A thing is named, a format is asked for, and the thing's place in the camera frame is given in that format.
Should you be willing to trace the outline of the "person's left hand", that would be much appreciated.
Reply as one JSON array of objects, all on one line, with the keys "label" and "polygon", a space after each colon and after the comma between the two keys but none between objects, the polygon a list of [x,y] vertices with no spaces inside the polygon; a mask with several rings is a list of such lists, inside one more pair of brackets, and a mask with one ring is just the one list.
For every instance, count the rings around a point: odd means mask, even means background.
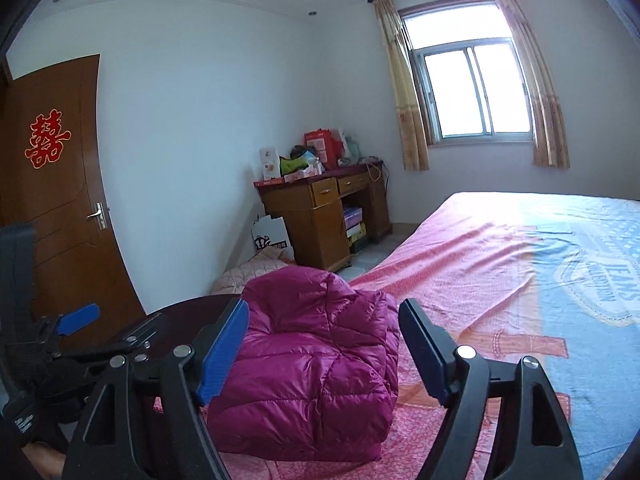
[{"label": "person's left hand", "polygon": [[50,446],[41,443],[29,443],[22,448],[29,463],[46,480],[61,479],[66,456]]}]

